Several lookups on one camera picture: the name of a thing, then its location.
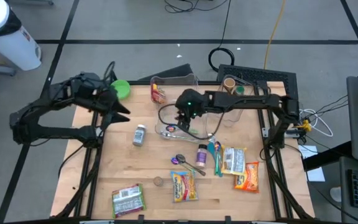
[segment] wooden tabletop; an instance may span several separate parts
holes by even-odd
[[[282,82],[268,82],[268,86],[272,93],[285,94]],[[170,91],[180,94],[185,88],[185,86],[176,86]],[[199,86],[200,92],[217,89],[218,86]],[[145,215],[146,220],[224,220],[226,215],[230,215],[234,221],[275,219],[266,165],[259,158],[259,152],[263,146],[256,110],[244,110],[240,120],[232,127],[221,125],[216,137],[226,146],[248,148],[247,162],[260,162],[260,193],[254,194],[233,189],[233,175],[226,174],[221,178],[213,175],[214,162],[212,156],[208,154],[204,169],[206,176],[196,175],[199,200],[173,203],[173,182],[170,171],[183,169],[173,165],[170,158],[180,153],[194,164],[198,144],[162,139],[155,133],[154,126],[158,119],[157,107],[150,100],[149,86],[132,86],[130,97],[122,100],[121,103],[131,111],[128,116],[131,121],[112,124],[106,130],[92,218],[112,219],[111,192],[141,183],[144,187],[147,210],[124,215],[120,219],[133,220],[137,219],[140,214]],[[217,119],[212,116],[214,115],[208,117],[208,132],[212,132],[216,127]],[[73,127],[89,125],[91,118],[92,113],[77,107]],[[138,124],[147,126],[147,134],[142,147],[132,144]],[[298,147],[294,139],[286,139],[286,144]],[[65,157],[80,145],[79,141],[69,140]],[[300,153],[290,147],[282,149],[281,152],[289,191],[305,211],[314,216]],[[85,150],[82,150],[62,169],[51,215],[60,212],[78,189],[84,156]],[[153,179],[157,176],[163,179],[161,187],[153,184]],[[281,215],[285,217],[283,197],[279,188],[277,188],[277,193]],[[87,201],[88,192],[85,192],[82,208],[86,208]],[[82,209],[81,214],[85,214],[85,209]]]

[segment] snack package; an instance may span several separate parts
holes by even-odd
[[[112,192],[112,218],[141,210],[146,210],[142,184]]]
[[[259,162],[248,162],[245,175],[236,175],[234,178],[234,189],[259,193],[258,166]]]
[[[244,175],[246,171],[247,148],[225,147],[222,151],[223,174]]]
[[[173,202],[198,200],[194,171],[171,171],[173,180]]]
[[[157,84],[151,85],[151,95],[152,101],[158,104],[164,104],[167,102],[167,97],[165,96],[165,92],[157,86]]]

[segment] orange snack bag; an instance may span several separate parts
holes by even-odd
[[[246,163],[244,175],[236,175],[234,178],[234,189],[259,193],[258,166],[259,162]]]

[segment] yellow cable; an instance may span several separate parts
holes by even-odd
[[[274,25],[274,29],[273,29],[273,32],[272,32],[272,36],[270,36],[270,40],[268,40],[268,44],[267,44],[267,48],[266,48],[266,54],[265,54],[264,69],[266,69],[266,62],[267,62],[267,56],[269,55],[270,43],[272,42],[274,33],[276,32],[276,28],[277,28],[278,22],[280,22],[281,16],[283,15],[284,6],[285,6],[285,0],[283,0],[283,4],[281,5],[281,10],[280,10],[280,13],[279,13],[279,15],[278,15],[278,17],[277,17],[276,24]]]

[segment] floor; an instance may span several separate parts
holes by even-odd
[[[14,77],[0,75],[0,206],[22,149],[12,140],[9,114],[38,98],[47,78],[53,83],[80,71],[102,74],[115,60],[118,77],[126,80],[184,63],[190,63],[201,80],[216,79],[207,58],[222,36],[227,3],[208,12],[169,14],[164,11],[163,0],[54,0],[54,6],[25,0],[9,2],[40,43],[43,59],[35,70],[18,71]],[[185,2],[170,2],[187,7]],[[220,2],[200,1],[199,7],[211,8]],[[236,65],[263,67],[266,40],[280,5],[279,0],[232,0],[225,35],[232,41],[223,47],[234,52]],[[297,74],[301,106],[318,109],[333,102],[346,94],[346,77],[358,76],[358,1],[287,0],[275,40],[281,42],[271,46],[267,69]],[[226,55],[216,54],[213,62],[230,61]],[[73,114],[74,109],[67,108],[45,115],[40,123],[69,127]],[[348,120],[346,107],[323,118],[334,137],[312,132],[313,139],[328,147],[350,139],[349,125],[344,122]],[[49,216],[66,143],[49,141],[30,149],[5,222]],[[331,187],[339,185],[339,165],[323,170],[326,182],[313,184],[328,195]],[[310,190],[316,216],[339,222],[340,212]]]

